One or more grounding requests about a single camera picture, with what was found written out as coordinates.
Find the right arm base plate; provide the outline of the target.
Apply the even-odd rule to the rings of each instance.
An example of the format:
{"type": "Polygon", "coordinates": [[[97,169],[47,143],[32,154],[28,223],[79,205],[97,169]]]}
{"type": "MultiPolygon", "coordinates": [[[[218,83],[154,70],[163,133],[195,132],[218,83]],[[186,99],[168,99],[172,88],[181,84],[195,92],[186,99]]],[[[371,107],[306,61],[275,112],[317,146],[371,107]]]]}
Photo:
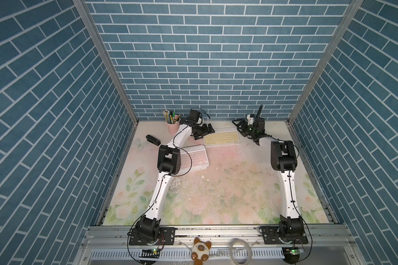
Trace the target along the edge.
{"type": "Polygon", "coordinates": [[[306,245],[309,243],[305,230],[285,236],[281,235],[278,226],[259,226],[257,231],[261,234],[266,245],[306,245]]]}

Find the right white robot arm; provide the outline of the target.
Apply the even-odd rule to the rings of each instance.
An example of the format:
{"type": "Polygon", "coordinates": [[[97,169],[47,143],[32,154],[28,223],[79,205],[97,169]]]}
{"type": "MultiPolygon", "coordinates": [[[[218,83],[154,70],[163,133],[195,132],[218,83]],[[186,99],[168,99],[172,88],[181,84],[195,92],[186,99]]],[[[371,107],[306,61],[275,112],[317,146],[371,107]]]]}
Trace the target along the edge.
{"type": "Polygon", "coordinates": [[[277,236],[280,242],[291,244],[305,233],[294,183],[297,169],[296,147],[291,140],[280,140],[267,134],[264,119],[253,114],[247,118],[232,120],[232,123],[243,137],[253,140],[259,146],[270,147],[270,164],[279,178],[282,196],[277,236]]]}

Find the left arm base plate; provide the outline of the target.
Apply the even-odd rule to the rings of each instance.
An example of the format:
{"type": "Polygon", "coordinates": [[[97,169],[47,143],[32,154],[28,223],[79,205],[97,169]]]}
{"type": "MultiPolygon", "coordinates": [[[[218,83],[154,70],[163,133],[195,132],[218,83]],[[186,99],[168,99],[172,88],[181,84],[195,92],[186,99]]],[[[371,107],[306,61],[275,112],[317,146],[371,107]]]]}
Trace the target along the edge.
{"type": "Polygon", "coordinates": [[[152,232],[143,233],[137,228],[133,228],[127,235],[131,246],[155,245],[158,241],[160,245],[173,245],[175,238],[175,227],[160,227],[152,232]]]}

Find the pink keyboard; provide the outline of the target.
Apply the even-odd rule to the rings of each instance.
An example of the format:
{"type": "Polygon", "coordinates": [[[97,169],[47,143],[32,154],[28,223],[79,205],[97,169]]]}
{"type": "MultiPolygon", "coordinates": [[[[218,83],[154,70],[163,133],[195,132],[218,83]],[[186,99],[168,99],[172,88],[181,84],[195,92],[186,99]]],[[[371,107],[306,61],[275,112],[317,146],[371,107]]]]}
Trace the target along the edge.
{"type": "Polygon", "coordinates": [[[210,165],[204,145],[196,145],[181,150],[181,168],[178,175],[204,170],[210,165]]]}

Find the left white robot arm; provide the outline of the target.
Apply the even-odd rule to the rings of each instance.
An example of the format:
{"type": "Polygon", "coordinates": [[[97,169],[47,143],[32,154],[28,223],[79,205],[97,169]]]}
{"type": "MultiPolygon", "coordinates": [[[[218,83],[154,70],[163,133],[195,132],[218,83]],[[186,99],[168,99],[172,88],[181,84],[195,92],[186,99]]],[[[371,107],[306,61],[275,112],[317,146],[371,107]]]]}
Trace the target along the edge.
{"type": "Polygon", "coordinates": [[[166,145],[160,145],[158,150],[158,179],[155,191],[146,211],[135,221],[131,237],[138,237],[143,244],[153,244],[160,239],[160,222],[162,219],[163,203],[169,187],[181,169],[181,153],[184,143],[189,137],[196,140],[215,132],[211,124],[188,122],[180,125],[178,132],[166,145]]]}

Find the yellow keyboard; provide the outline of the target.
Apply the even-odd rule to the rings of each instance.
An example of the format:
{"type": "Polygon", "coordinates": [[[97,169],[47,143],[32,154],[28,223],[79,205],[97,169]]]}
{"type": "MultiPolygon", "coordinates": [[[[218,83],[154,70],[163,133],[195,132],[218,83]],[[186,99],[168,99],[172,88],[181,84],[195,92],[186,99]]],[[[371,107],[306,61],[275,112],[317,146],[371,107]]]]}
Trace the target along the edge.
{"type": "Polygon", "coordinates": [[[204,137],[205,146],[225,146],[240,144],[241,140],[237,130],[219,129],[204,137]]]}

